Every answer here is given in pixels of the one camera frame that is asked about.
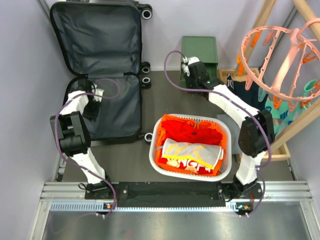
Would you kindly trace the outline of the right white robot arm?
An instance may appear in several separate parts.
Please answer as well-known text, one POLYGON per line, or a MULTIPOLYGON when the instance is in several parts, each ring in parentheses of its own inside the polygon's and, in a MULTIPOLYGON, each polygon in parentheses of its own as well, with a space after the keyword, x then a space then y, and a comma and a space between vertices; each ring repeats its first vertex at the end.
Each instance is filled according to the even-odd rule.
POLYGON ((275 140, 272 115, 268 110, 260 111, 245 103, 220 79, 211 78, 197 57, 183 57, 181 69, 186 87, 207 93, 208 101, 222 109, 240 128, 238 146, 242 157, 232 186, 237 197, 245 198, 256 184, 263 156, 275 140))

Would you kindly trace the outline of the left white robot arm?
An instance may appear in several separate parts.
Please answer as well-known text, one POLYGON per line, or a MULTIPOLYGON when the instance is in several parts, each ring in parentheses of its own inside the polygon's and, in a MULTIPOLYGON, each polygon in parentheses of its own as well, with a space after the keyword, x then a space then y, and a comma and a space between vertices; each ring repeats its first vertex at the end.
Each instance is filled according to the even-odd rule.
POLYGON ((78 187, 91 198, 100 195, 109 198, 114 191, 106 171, 98 164, 91 150, 91 136, 83 114, 93 120, 98 115, 104 91, 86 78, 72 80, 64 95, 62 109, 50 117, 50 125, 56 144, 63 156, 74 161, 87 178, 87 184, 78 187))

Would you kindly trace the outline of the white plastic basin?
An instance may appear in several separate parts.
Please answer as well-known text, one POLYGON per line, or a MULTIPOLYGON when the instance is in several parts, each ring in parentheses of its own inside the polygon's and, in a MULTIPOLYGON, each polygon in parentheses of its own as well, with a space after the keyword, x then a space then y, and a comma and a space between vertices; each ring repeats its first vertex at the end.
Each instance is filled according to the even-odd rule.
POLYGON ((155 124, 149 150, 149 161, 160 174, 206 182, 219 182, 230 172, 232 166, 232 143, 229 128, 220 120, 203 116, 165 114, 155 124), (198 172, 175 168, 166 164, 162 158, 162 146, 166 139, 191 144, 221 146, 224 150, 222 160, 215 168, 198 172))

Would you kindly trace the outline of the black and white suitcase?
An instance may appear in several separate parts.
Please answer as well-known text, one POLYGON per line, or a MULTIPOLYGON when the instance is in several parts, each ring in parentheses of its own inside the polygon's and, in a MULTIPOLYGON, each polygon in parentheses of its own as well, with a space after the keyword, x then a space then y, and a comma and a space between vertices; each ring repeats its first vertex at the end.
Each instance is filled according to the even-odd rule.
POLYGON ((86 78, 104 90, 96 121, 83 117, 97 144, 128 144, 143 137, 142 90, 151 87, 151 80, 140 75, 151 65, 142 60, 142 20, 152 16, 152 6, 136 0, 61 0, 50 8, 72 80, 86 78))

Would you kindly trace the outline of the beige garment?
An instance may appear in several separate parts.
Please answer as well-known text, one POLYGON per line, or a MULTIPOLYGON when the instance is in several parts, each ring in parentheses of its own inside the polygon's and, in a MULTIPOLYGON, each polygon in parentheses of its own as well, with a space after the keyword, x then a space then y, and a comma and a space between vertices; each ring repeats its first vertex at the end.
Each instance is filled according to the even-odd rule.
POLYGON ((196 173, 200 168, 210 172, 224 157, 219 145, 177 142, 170 138, 165 140, 161 150, 167 165, 196 173))

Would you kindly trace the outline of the small colourful drawer cabinet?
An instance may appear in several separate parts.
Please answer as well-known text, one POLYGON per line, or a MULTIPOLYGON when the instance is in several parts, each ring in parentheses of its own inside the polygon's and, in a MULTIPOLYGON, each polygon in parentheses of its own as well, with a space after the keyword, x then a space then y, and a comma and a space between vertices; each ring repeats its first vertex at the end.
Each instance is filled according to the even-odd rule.
POLYGON ((215 36, 183 36, 181 52, 204 63, 210 80, 217 78, 219 60, 215 36))

